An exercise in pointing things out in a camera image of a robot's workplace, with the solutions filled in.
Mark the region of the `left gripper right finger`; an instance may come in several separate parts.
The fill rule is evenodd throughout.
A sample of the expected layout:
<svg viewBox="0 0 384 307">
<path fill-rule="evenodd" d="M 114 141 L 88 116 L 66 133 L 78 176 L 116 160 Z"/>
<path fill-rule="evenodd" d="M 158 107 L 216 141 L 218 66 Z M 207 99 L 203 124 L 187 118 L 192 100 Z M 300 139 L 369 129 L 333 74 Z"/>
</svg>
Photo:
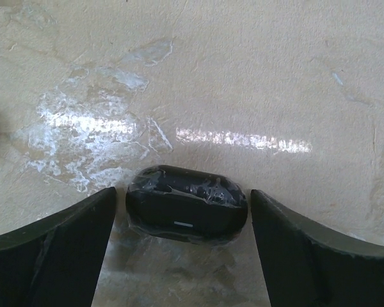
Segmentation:
<svg viewBox="0 0 384 307">
<path fill-rule="evenodd" d="M 384 306 L 384 246 L 332 230 L 251 191 L 252 225 L 272 306 Z"/>
</svg>

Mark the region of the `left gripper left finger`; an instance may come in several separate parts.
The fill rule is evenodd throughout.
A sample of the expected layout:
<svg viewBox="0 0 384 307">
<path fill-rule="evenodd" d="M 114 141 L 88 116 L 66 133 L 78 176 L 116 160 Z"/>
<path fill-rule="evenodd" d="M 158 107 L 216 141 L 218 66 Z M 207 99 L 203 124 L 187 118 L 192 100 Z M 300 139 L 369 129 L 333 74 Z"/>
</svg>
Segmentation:
<svg viewBox="0 0 384 307">
<path fill-rule="evenodd" d="M 116 197 L 105 188 L 0 235 L 0 306 L 91 306 Z"/>
</svg>

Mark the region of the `black earbud charging case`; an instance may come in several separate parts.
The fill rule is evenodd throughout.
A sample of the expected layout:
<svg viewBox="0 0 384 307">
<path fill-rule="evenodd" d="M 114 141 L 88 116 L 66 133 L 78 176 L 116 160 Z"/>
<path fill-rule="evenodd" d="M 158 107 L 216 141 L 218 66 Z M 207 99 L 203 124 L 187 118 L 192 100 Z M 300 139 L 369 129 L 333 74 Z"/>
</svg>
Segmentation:
<svg viewBox="0 0 384 307">
<path fill-rule="evenodd" d="M 195 244 L 230 242 L 248 217 L 244 192 L 227 177 L 168 165 L 139 172 L 125 205 L 139 231 Z"/>
</svg>

